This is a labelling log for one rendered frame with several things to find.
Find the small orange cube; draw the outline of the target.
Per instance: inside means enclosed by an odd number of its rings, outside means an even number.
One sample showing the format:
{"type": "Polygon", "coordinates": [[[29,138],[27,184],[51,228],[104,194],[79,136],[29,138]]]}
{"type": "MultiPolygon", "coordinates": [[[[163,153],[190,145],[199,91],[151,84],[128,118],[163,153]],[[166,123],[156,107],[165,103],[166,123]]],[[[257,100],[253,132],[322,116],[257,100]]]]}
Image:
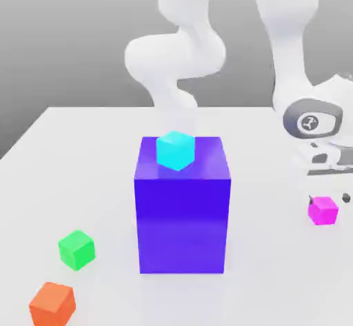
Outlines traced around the small orange cube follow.
{"type": "Polygon", "coordinates": [[[34,326],[66,326],[76,309],[72,287],[46,282],[29,304],[34,326]]]}

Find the small green cube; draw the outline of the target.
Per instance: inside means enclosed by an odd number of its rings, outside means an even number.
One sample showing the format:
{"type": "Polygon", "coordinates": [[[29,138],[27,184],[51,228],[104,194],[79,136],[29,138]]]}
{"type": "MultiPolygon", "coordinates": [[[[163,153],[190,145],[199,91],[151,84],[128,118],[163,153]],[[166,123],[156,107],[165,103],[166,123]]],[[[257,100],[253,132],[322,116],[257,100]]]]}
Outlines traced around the small green cube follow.
{"type": "Polygon", "coordinates": [[[81,230],[62,238],[58,246],[61,261],[74,271],[79,271],[96,257],[93,239],[81,230]]]}

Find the small magenta cube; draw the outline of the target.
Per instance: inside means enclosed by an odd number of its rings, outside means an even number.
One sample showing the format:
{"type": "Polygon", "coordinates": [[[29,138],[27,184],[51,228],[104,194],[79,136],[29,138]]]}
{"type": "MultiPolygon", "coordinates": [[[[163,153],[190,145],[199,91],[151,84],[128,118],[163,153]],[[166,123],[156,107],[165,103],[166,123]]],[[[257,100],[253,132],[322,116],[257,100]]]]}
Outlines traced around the small magenta cube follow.
{"type": "Polygon", "coordinates": [[[308,206],[307,214],[315,225],[333,225],[339,212],[339,207],[328,196],[313,197],[313,203],[308,206]]]}

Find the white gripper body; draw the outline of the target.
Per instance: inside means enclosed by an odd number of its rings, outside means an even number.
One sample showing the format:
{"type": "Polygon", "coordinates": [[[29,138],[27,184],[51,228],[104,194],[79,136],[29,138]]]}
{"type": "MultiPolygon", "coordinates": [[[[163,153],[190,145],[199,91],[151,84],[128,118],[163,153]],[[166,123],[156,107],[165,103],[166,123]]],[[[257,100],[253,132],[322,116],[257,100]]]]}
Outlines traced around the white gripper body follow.
{"type": "Polygon", "coordinates": [[[312,170],[308,172],[306,181],[314,192],[351,192],[353,191],[353,168],[312,170]]]}

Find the small cyan cube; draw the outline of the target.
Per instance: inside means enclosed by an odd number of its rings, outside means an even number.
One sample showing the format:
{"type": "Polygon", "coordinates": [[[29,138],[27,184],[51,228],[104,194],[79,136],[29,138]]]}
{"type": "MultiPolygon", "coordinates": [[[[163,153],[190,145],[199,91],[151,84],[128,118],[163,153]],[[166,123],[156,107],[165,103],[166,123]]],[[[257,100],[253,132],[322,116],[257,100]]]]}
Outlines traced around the small cyan cube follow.
{"type": "Polygon", "coordinates": [[[195,160],[195,137],[172,131],[156,139],[157,163],[180,171],[195,160]]]}

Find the large purple box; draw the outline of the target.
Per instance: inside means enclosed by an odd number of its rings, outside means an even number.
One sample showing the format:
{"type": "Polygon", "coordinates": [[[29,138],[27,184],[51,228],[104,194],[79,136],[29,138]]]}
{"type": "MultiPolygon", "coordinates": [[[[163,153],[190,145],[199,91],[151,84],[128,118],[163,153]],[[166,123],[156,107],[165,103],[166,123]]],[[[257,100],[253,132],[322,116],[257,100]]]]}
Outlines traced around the large purple box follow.
{"type": "Polygon", "coordinates": [[[221,274],[231,176],[219,137],[196,138],[195,160],[177,172],[157,163],[143,137],[134,175],[142,274],[221,274]]]}

